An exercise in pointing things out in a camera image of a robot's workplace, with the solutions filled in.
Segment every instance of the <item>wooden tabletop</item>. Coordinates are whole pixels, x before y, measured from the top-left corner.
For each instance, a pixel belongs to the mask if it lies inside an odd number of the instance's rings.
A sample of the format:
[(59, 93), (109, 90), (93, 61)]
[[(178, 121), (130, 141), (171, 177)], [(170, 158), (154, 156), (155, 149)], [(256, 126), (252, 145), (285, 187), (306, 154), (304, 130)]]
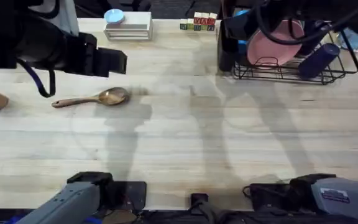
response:
[[(315, 172), (358, 180), (358, 73), (327, 86), (233, 80), (216, 75), (215, 32), (154, 20), (152, 41), (113, 43), (103, 20), (79, 22), (128, 55), (127, 75), (57, 72), (46, 99), (22, 68), (0, 70), (0, 208), (38, 207), (88, 170), (146, 181), (149, 209), (185, 208), (193, 192), (246, 208), (243, 186)], [(114, 86), (127, 105), (50, 106)]]

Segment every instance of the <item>cable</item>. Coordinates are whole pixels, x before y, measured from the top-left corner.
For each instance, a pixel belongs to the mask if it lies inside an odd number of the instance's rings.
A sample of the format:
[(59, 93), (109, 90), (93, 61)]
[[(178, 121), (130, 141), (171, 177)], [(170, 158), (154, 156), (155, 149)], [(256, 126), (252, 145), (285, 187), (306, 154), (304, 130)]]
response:
[(172, 218), (179, 218), (179, 217), (184, 217), (186, 215), (190, 215), (191, 211), (196, 208), (196, 207), (199, 207), (200, 205), (202, 204), (202, 202), (196, 202), (194, 205), (192, 205), (188, 210), (186, 211), (183, 211), (183, 212), (176, 212), (175, 214), (173, 215), (169, 215), (169, 216), (166, 216), (166, 217), (162, 217), (162, 218), (155, 218), (153, 219), (154, 222), (159, 222), (161, 220), (166, 220), (166, 219), (172, 219)]
[(53, 19), (57, 17), (60, 10), (60, 0), (55, 0), (55, 7), (50, 12), (37, 12), (32, 9), (28, 9), (31, 13), (35, 14), (36, 16), (43, 17), (45, 19)]
[(292, 18), (289, 18), (289, 19), (288, 19), (288, 31), (290, 31), (290, 35), (291, 35), (291, 37), (292, 37), (294, 40), (298, 40), (298, 38), (295, 37), (295, 34), (293, 33), (292, 22), (293, 22)]
[(115, 212), (115, 210), (112, 210), (110, 213), (107, 213), (103, 216), (103, 218), (109, 217), (110, 215), (112, 215)]
[(247, 190), (247, 189), (249, 189), (249, 185), (248, 185), (248, 186), (245, 186), (245, 187), (242, 189), (242, 194), (243, 194), (246, 198), (252, 200), (251, 195), (249, 195), (249, 194), (246, 193), (246, 190)]
[(49, 69), (49, 93), (45, 90), (44, 85), (40, 77), (38, 77), (37, 73), (27, 64), (27, 62), (23, 61), (22, 59), (17, 59), (17, 63), (22, 65), (24, 70), (31, 76), (34, 80), (35, 84), (37, 85), (38, 92), (45, 98), (51, 97), (56, 93), (56, 80), (55, 80), (55, 71), (53, 69)]
[(190, 6), (189, 6), (189, 8), (186, 10), (186, 12), (185, 12), (185, 17), (188, 17), (188, 13), (190, 12), (190, 10), (194, 7), (194, 5), (196, 4), (196, 1), (195, 0), (193, 0), (192, 2), (191, 2), (191, 4), (190, 4)]
[(326, 30), (315, 32), (313, 35), (310, 36), (299, 37), (296, 40), (281, 40), (274, 37), (265, 27), (264, 20), (262, 18), (262, 12), (261, 12), (262, 4), (264, 3), (264, 1), (265, 0), (257, 0), (255, 5), (256, 18), (257, 18), (259, 29), (269, 40), (282, 45), (298, 45), (313, 40), (315, 38), (321, 37), (322, 35), (326, 35), (329, 31), (336, 29), (337, 27), (340, 27), (341, 25), (345, 24), (347, 21), (352, 19), (354, 16), (358, 15), (358, 8), (357, 8), (347, 16), (344, 16), (343, 18), (338, 20), (335, 24), (333, 24), (330, 28)]
[[(246, 214), (246, 212), (238, 212), (238, 211), (228, 211), (226, 213), (224, 213), (220, 218), (219, 218), (219, 221), (217, 222), (217, 224), (225, 224), (228, 220), (228, 218), (230, 216), (234, 216), (234, 217), (246, 217), (252, 221), (254, 221), (255, 223), (259, 223), (259, 224), (265, 224), (264, 222), (260, 221), (260, 220), (257, 220), (256, 218)], [(242, 221), (245, 223), (245, 224), (248, 224), (244, 218), (242, 218)]]

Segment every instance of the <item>spoon handle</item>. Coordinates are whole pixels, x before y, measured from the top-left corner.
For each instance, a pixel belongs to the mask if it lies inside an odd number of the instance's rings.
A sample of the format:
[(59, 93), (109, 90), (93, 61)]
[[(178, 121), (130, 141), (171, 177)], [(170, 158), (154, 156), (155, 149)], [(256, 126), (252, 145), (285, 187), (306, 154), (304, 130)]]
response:
[(88, 102), (97, 102), (99, 103), (99, 99), (96, 96), (91, 97), (83, 97), (83, 98), (74, 98), (74, 99), (66, 99), (66, 100), (58, 100), (52, 103), (54, 108), (62, 108), (65, 106), (77, 105), (80, 103), (88, 103)]

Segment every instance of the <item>label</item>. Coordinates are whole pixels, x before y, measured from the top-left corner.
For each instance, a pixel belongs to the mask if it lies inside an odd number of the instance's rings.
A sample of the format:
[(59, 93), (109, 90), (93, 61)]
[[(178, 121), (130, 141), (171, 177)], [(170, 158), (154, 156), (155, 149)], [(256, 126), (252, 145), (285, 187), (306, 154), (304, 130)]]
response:
[(350, 203), (349, 196), (344, 190), (335, 190), (320, 188), (321, 196), (326, 200), (333, 200), (337, 202)]

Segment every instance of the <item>stack of blocks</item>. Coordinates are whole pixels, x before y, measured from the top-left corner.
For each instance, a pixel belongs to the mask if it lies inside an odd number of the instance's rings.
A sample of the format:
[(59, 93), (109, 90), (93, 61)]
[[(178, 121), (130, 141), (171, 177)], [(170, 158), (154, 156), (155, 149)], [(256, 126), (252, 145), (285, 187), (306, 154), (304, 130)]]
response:
[(194, 29), (194, 31), (201, 31), (201, 30), (213, 31), (215, 30), (216, 17), (217, 14), (215, 13), (195, 12), (194, 19), (180, 20), (180, 29), (181, 30)]

